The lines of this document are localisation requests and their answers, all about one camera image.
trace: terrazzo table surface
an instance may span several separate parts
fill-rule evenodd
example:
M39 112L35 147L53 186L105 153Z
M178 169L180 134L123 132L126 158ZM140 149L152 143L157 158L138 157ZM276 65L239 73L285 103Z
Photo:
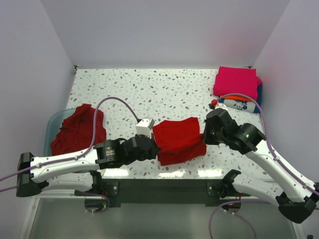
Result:
M95 106L107 96L125 100L139 118L152 117L155 124L164 120L198 117L201 132L214 98L212 87L217 70L207 69L79 69L67 108L83 103ZM120 102L104 102L104 128L107 139L130 138L136 133L136 121ZM230 109L238 124L245 122L262 131L259 115ZM263 180L271 177L256 163L226 145L209 145L207 154L186 163L161 166L155 160L133 162L119 169L106 169L104 178L122 179L221 179L231 169Z

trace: laundry basket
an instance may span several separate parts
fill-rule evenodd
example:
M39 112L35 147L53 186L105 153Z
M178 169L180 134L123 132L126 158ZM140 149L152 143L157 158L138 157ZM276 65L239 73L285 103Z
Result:
M73 115L75 109L63 110L55 113L48 122L46 128L45 142L44 142L44 156L52 156L51 143L55 140L56 135L62 127L62 122Z

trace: wall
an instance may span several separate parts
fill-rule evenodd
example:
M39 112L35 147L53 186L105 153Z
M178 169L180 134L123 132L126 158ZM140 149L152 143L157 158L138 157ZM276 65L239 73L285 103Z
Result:
M70 59L39 0L0 2L0 175L16 171L22 152L42 154L49 118L66 106ZM16 184L16 177L0 188ZM0 237L18 238L29 199L0 193Z
M301 173L319 182L319 1L291 0L254 67L274 147ZM305 223L318 232L319 214Z
M252 65L289 0L42 0L75 64Z

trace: crumpled red cloth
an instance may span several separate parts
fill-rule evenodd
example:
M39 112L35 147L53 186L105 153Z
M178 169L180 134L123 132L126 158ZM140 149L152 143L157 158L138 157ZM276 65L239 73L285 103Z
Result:
M83 104L76 108L73 115L63 121L60 132L51 143L52 156L76 152L90 146L93 134L94 110L91 105ZM95 144L106 140L103 117L103 112L98 110Z
M201 140L198 118L163 122L153 127L156 144L160 147L158 161L161 166L183 163L206 154Z

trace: table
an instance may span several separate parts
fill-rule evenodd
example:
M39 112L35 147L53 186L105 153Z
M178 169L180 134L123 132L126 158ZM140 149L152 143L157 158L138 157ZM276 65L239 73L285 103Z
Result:
M125 100L139 118L163 120L198 117L203 132L212 95L215 69L78 69L67 108L83 103L95 107L107 96ZM136 133L136 121L118 101L106 101L104 128L107 139L129 138ZM248 122L262 130L259 115L231 109L239 124ZM118 179L221 179L231 169L262 180L271 177L250 159L226 145L207 147L205 156L182 164L161 167L157 160L136 161L120 169L107 169L104 178Z

